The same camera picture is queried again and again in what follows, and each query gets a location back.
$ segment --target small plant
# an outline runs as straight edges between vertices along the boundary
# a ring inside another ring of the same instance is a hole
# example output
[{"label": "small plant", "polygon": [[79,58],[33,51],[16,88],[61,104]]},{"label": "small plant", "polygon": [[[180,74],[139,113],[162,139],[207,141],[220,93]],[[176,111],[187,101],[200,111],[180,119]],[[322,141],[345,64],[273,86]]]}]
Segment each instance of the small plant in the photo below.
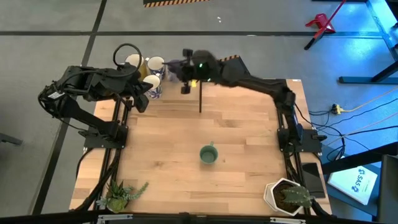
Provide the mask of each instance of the small plant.
[{"label": "small plant", "polygon": [[128,186],[123,188],[123,181],[118,185],[116,181],[112,180],[111,185],[108,184],[107,186],[108,192],[106,193],[106,196],[101,196],[101,199],[96,201],[96,203],[102,209],[107,207],[112,212],[119,213],[126,208],[127,203],[130,200],[139,198],[147,187],[148,182],[146,182],[135,194],[130,194],[130,192],[134,190],[133,187]]},{"label": "small plant", "polygon": [[292,203],[305,208],[311,208],[312,199],[314,196],[310,195],[310,192],[303,186],[289,187],[288,189],[282,190],[285,195],[285,203]]}]

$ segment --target yellow and black tape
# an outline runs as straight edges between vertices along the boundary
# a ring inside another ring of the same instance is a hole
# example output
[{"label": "yellow and black tape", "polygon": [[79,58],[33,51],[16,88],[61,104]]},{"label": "yellow and black tape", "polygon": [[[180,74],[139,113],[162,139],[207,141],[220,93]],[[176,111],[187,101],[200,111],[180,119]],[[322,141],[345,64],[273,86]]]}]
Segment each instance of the yellow and black tape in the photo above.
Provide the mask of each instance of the yellow and black tape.
[{"label": "yellow and black tape", "polygon": [[229,57],[226,57],[226,58],[222,58],[222,59],[218,59],[220,62],[226,62],[226,61],[228,61],[228,60],[232,60],[232,59],[235,59],[235,58],[240,58],[240,56],[239,55],[233,55],[233,56],[229,56]]},{"label": "yellow and black tape", "polygon": [[161,1],[147,3],[144,7],[157,7],[157,6],[173,6],[177,4],[195,3],[195,2],[205,2],[210,0],[171,0],[171,1]]}]

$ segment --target white hexagonal pot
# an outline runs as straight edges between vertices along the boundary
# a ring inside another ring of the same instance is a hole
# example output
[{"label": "white hexagonal pot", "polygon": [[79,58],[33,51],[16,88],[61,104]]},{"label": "white hexagonal pot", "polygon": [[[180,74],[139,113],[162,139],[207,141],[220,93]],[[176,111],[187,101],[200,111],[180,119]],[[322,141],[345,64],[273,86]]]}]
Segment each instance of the white hexagonal pot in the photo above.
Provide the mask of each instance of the white hexagonal pot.
[{"label": "white hexagonal pot", "polygon": [[288,214],[288,215],[291,215],[291,216],[295,216],[301,209],[303,209],[302,206],[300,206],[300,207],[299,207],[296,211],[294,211],[293,213],[286,212],[285,210],[283,210],[283,209],[281,209],[281,208],[278,208],[278,207],[276,206],[275,198],[274,198],[274,188],[275,188],[276,186],[278,186],[278,184],[281,183],[282,181],[289,182],[289,183],[291,183],[291,184],[293,184],[293,185],[295,185],[295,186],[300,186],[300,184],[298,184],[298,183],[296,183],[296,182],[293,182],[293,181],[288,180],[288,179],[286,179],[286,178],[281,178],[281,179],[279,179],[279,180],[278,180],[277,182],[275,182],[275,183],[267,184],[266,190],[264,191],[263,199],[267,202],[267,204],[268,204],[275,212],[283,212],[283,213],[285,213],[285,214]]}]

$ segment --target wooden table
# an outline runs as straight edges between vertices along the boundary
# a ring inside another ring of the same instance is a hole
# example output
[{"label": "wooden table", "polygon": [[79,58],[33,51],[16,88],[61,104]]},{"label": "wooden table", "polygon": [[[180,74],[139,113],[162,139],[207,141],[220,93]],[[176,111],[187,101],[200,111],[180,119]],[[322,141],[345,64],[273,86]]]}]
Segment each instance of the wooden table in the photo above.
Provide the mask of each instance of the wooden table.
[{"label": "wooden table", "polygon": [[[287,84],[309,118],[301,81],[287,80]],[[262,199],[266,184],[286,176],[271,97],[204,83],[203,112],[199,113],[199,87],[192,88],[190,95],[180,94],[180,83],[166,82],[163,87],[161,99],[151,100],[145,113],[133,109],[129,114],[118,182],[137,188],[148,181],[149,186],[126,211],[283,215]],[[95,115],[111,120],[113,109],[113,101],[97,102]],[[219,157],[214,165],[206,166],[200,162],[199,151],[210,141]],[[97,184],[103,155],[104,149],[94,149],[81,163],[70,208],[79,206]],[[322,171],[313,154],[300,155],[302,162],[316,162]],[[317,201],[331,213],[327,196]]]}]

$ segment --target concrete floor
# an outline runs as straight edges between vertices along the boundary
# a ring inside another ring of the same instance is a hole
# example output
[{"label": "concrete floor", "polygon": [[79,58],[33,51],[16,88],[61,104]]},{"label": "concrete floor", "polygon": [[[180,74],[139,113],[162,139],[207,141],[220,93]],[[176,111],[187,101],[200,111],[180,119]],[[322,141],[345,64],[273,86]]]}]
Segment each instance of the concrete floor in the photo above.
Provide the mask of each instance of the concrete floor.
[{"label": "concrete floor", "polygon": [[[383,0],[370,1],[381,26],[394,44],[396,34],[390,26],[396,20]],[[52,80],[59,79],[68,65],[79,65],[89,37],[23,36],[2,31],[91,31],[101,0],[84,1],[0,1],[0,133],[24,140],[20,147],[0,144],[0,216],[30,213],[35,195],[49,161],[59,122],[52,119],[37,103],[37,94]],[[332,103],[354,108],[393,88],[387,85],[341,85],[340,76],[373,76],[394,59],[379,33],[365,3],[346,3],[333,20],[338,32],[351,36],[324,37],[309,51],[303,46],[311,37],[290,32],[313,31],[304,24],[315,14],[330,15],[336,2],[212,0],[195,4],[143,8],[140,1],[108,1],[99,31],[264,31],[285,32],[279,36],[177,36],[114,35],[97,36],[88,61],[93,67],[114,67],[113,50],[123,42],[137,45],[145,57],[160,55],[166,60],[182,58],[182,49],[207,49],[217,57],[238,54],[249,71],[263,78],[302,79],[310,110],[327,110]],[[124,49],[123,60],[131,54]],[[398,97],[398,91],[358,110],[358,113]],[[92,112],[94,103],[80,100]],[[396,111],[398,103],[384,106],[350,122],[336,125],[342,133],[379,121]],[[356,113],[331,116],[330,123]],[[324,123],[326,117],[312,117]],[[375,128],[397,124],[398,117]],[[326,142],[334,139],[330,136]],[[353,137],[369,148],[398,139],[398,130],[390,129]],[[84,139],[69,129],[43,208],[43,213],[68,210],[75,169],[82,154]],[[346,152],[356,154],[365,149],[347,141]],[[335,215],[358,220],[371,217],[331,198]]]}]

